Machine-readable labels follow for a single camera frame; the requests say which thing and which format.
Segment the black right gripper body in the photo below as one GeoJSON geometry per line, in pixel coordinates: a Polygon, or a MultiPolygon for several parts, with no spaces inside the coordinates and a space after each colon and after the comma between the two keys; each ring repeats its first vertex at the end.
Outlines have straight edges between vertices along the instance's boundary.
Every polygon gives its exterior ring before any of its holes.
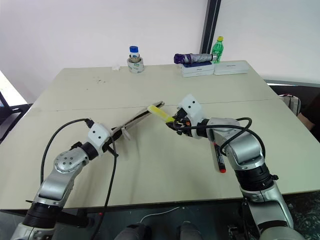
{"type": "Polygon", "coordinates": [[[192,137],[192,130],[188,129],[191,127],[191,122],[187,117],[187,112],[184,109],[179,109],[177,113],[173,116],[174,120],[178,123],[179,130],[187,130],[188,137],[192,137]]]}

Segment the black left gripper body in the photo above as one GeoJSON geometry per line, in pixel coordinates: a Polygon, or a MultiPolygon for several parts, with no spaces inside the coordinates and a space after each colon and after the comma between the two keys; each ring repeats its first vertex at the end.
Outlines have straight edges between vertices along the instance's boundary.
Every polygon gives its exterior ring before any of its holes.
{"type": "Polygon", "coordinates": [[[114,140],[112,139],[112,137],[110,136],[109,138],[108,138],[108,140],[102,145],[102,152],[103,153],[106,153],[107,152],[107,150],[106,150],[106,148],[107,148],[107,146],[110,146],[112,149],[114,149],[114,140]]]}

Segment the yellow highlighter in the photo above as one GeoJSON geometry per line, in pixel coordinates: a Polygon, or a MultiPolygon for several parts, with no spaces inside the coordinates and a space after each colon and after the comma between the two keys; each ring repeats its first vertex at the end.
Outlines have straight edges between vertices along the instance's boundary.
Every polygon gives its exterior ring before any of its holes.
{"type": "Polygon", "coordinates": [[[172,116],[168,115],[165,111],[163,111],[159,107],[156,107],[155,105],[149,105],[147,107],[147,110],[151,114],[154,114],[155,116],[160,118],[165,123],[169,123],[169,122],[174,122],[175,121],[175,119],[172,116]]]}

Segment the grid pattern zip pouch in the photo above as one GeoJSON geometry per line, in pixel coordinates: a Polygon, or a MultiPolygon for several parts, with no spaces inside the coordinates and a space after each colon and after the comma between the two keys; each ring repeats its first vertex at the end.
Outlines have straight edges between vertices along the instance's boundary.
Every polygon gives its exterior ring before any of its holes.
{"type": "Polygon", "coordinates": [[[119,125],[118,127],[122,127],[122,136],[127,140],[131,140],[131,136],[128,132],[128,129],[136,125],[138,122],[140,122],[150,114],[151,113],[147,110],[147,107],[145,107],[141,111],[139,111],[134,117],[130,118],[125,123],[119,125]]]}

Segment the red marker with black label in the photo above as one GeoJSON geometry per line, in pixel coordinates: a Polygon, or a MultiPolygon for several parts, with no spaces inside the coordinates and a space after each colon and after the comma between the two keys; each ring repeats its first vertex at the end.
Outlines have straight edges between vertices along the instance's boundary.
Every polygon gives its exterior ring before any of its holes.
{"type": "Polygon", "coordinates": [[[215,142],[212,143],[212,151],[213,151],[213,157],[215,158],[215,162],[217,164],[218,171],[222,174],[226,173],[227,170],[226,170],[224,158],[220,153],[220,147],[215,142]]]}

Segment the blue and white box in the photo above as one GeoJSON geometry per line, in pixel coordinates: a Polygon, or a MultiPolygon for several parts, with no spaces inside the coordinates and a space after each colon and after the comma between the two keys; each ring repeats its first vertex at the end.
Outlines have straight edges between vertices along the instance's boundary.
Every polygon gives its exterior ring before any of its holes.
{"type": "Polygon", "coordinates": [[[182,76],[185,78],[208,76],[214,74],[215,65],[210,61],[180,64],[182,76]]]}

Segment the folded purple grey umbrella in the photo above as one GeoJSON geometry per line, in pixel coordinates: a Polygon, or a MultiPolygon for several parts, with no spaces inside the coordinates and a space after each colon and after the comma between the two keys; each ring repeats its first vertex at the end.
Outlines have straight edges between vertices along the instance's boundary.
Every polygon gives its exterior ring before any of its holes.
{"type": "Polygon", "coordinates": [[[216,54],[201,53],[201,54],[179,54],[176,53],[173,57],[175,64],[193,64],[193,63],[203,63],[212,62],[217,59],[216,54]]]}

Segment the white tape roll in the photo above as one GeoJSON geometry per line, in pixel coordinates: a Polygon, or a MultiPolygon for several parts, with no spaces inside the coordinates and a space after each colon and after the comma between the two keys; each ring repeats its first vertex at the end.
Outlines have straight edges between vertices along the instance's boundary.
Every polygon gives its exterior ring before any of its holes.
{"type": "Polygon", "coordinates": [[[144,71],[144,61],[142,57],[127,59],[128,69],[131,73],[138,74],[144,71]]]}

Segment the flat white box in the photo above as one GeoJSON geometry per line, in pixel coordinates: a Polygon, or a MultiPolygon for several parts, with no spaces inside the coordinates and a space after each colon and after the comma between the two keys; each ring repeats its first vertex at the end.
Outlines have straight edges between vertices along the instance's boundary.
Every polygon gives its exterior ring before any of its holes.
{"type": "Polygon", "coordinates": [[[247,74],[249,65],[244,61],[220,62],[214,65],[214,75],[247,74]]]}

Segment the green bottle with yellow cap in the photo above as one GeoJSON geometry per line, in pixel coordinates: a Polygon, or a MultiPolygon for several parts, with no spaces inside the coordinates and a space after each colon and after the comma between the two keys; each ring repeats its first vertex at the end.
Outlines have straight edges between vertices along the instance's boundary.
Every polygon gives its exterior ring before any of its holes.
{"type": "Polygon", "coordinates": [[[223,40],[224,40],[224,37],[223,36],[219,36],[217,38],[216,43],[212,47],[211,53],[215,57],[214,61],[213,61],[215,64],[218,64],[220,62],[220,60],[221,60],[221,56],[222,56],[222,53],[223,53],[223,50],[224,50],[223,40]]]}

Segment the clear bottle with blue cap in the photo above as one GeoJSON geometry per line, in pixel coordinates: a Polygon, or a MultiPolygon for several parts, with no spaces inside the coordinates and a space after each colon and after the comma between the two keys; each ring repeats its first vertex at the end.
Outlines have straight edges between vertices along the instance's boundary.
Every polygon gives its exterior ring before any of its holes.
{"type": "Polygon", "coordinates": [[[129,59],[132,63],[138,63],[141,60],[138,46],[131,45],[129,47],[129,59]]]}

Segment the dark rounded shape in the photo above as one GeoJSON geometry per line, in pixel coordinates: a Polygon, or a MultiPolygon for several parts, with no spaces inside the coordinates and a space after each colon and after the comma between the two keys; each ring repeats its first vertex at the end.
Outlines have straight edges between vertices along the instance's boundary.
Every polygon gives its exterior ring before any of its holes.
{"type": "Polygon", "coordinates": [[[178,228],[176,240],[203,240],[198,228],[190,221],[184,221],[178,228]]]}
{"type": "Polygon", "coordinates": [[[152,229],[142,223],[130,224],[114,240],[152,240],[152,229]]]}

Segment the dark reddish seat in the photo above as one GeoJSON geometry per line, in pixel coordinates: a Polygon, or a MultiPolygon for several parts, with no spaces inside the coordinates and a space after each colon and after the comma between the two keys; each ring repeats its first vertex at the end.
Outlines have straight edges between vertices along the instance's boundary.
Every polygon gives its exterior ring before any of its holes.
{"type": "Polygon", "coordinates": [[[297,117],[309,131],[320,126],[320,93],[297,117]]]}

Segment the dark vertical window frame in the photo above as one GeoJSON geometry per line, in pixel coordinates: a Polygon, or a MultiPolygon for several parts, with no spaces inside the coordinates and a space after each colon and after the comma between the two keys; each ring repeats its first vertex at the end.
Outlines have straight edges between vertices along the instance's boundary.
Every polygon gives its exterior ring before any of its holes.
{"type": "Polygon", "coordinates": [[[222,0],[207,0],[203,31],[200,42],[200,54],[211,53],[221,1],[222,0]]]}

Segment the dark chair frame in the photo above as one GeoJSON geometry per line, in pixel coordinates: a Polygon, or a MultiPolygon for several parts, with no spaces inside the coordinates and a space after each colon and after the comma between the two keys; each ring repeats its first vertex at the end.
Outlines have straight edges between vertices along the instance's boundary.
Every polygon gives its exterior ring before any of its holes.
{"type": "Polygon", "coordinates": [[[33,104],[9,106],[0,92],[0,144],[33,104]]]}

